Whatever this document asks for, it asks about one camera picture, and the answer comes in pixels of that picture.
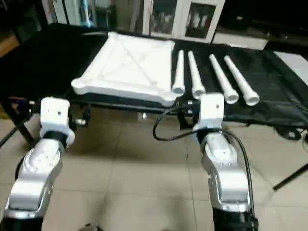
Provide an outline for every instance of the black tablecloth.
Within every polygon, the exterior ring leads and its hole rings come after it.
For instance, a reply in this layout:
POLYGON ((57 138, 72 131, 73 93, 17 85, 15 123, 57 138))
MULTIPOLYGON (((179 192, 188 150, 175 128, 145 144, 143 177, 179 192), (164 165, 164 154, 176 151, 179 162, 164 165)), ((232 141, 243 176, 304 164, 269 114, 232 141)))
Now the black tablecloth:
MULTIPOLYGON (((107 33, 89 34, 93 29, 53 24, 32 39, 0 59, 2 96, 19 96, 37 100, 45 96, 60 96, 77 103, 162 112, 160 104, 107 95, 76 95, 70 87, 80 77, 107 40, 107 33)), ((193 51, 202 82, 207 92, 221 92, 209 55, 215 54, 232 86, 240 93, 223 61, 229 55, 261 101, 253 107, 240 100, 225 104, 225 120, 270 126, 308 128, 308 86, 278 57, 269 51, 232 48, 225 45, 174 40, 172 81, 177 54, 185 51, 186 93, 181 101, 193 100, 188 51, 193 51)))

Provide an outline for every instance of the white cabinet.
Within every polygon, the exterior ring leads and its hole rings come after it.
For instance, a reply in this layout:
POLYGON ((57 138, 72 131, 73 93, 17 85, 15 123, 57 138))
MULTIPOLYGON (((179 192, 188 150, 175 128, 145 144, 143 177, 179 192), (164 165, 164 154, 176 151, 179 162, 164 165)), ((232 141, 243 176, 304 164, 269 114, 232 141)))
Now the white cabinet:
POLYGON ((143 34, 211 42, 225 0, 144 0, 143 34))

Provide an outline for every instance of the glass cabinet door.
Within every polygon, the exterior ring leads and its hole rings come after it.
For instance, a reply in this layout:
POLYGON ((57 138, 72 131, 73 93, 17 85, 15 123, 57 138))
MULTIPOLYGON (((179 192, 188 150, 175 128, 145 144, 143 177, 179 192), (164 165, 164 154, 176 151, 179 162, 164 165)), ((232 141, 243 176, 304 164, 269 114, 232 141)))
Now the glass cabinet door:
POLYGON ((177 4, 180 0, 153 0, 150 32, 172 34, 177 4))
POLYGON ((185 37, 205 39, 211 25, 216 6, 191 3, 185 37))

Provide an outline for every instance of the white cylindrical rod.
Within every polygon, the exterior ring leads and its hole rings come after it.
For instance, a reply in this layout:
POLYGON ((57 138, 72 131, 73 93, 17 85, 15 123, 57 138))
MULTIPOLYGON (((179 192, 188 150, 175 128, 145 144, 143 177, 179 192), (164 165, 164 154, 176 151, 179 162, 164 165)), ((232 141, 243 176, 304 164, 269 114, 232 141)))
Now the white cylindrical rod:
POLYGON ((210 55, 210 61, 216 73, 217 79, 220 83, 220 86, 223 90, 225 101, 228 104, 236 103, 239 99, 239 95, 236 92, 236 90, 234 90, 233 87, 231 86, 229 80, 225 76, 225 73, 223 73, 219 63, 217 62, 215 55, 213 54, 210 55))
POLYGON ((178 54, 177 70, 175 72, 174 84, 172 86, 172 91, 178 96, 185 93, 184 85, 184 51, 180 50, 178 54))
POLYGON ((201 82, 199 70, 193 52, 188 52, 189 66, 192 76, 192 95, 195 99, 200 99, 200 96, 205 93, 205 88, 201 82))
POLYGON ((231 58, 227 55, 224 57, 224 60, 229 67, 230 71, 232 72, 237 84, 239 85, 244 100, 248 106, 254 106, 260 101, 260 96, 251 88, 249 83, 246 81, 244 76, 241 74, 239 69, 234 65, 231 58))

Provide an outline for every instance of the tile floor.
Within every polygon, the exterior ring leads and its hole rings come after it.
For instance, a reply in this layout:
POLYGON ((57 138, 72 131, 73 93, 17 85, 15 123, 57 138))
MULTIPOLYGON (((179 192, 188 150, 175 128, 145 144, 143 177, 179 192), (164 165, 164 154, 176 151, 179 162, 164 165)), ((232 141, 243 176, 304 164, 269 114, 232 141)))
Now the tile floor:
MULTIPOLYGON (((153 122, 153 115, 140 122, 136 113, 94 109, 89 127, 77 130, 75 143, 63 155, 43 230, 77 231, 86 223, 105 231, 213 230, 199 145, 193 137, 158 142, 152 137, 153 122)), ((308 162, 308 147, 285 141, 268 127, 225 125, 242 139, 250 158, 259 230, 305 230, 308 174, 276 193, 271 187, 308 162)), ((37 117, 27 126, 38 135, 37 117)), ((12 127, 0 120, 0 135, 12 127)), ((165 136, 178 132, 172 117, 159 130, 165 136)), ((0 150, 1 212, 26 150, 19 133, 0 150)))

